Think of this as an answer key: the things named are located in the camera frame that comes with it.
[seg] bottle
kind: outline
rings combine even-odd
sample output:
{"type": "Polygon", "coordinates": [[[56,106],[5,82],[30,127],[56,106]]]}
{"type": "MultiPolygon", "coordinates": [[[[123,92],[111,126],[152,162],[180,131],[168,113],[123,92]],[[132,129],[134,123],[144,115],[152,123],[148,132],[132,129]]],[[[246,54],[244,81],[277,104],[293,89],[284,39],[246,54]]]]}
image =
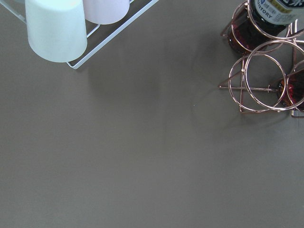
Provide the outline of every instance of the bottle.
{"type": "MultiPolygon", "coordinates": [[[[304,14],[304,0],[250,0],[252,17],[255,23],[264,32],[277,36],[286,27],[304,14]]],[[[270,38],[261,34],[248,17],[247,9],[237,14],[228,30],[228,42],[233,50],[240,54],[248,54],[237,40],[247,49],[253,50],[260,44],[269,41],[270,38]]]]}
{"type": "MultiPolygon", "coordinates": [[[[304,69],[291,73],[288,75],[288,87],[287,90],[289,92],[289,96],[292,102],[289,100],[287,93],[283,96],[282,105],[285,107],[294,105],[301,101],[304,97],[304,69]]],[[[284,88],[284,80],[281,80],[277,85],[277,96],[278,98],[281,96],[284,88]]],[[[301,111],[304,111],[304,102],[298,105],[298,108],[301,111]]]]}

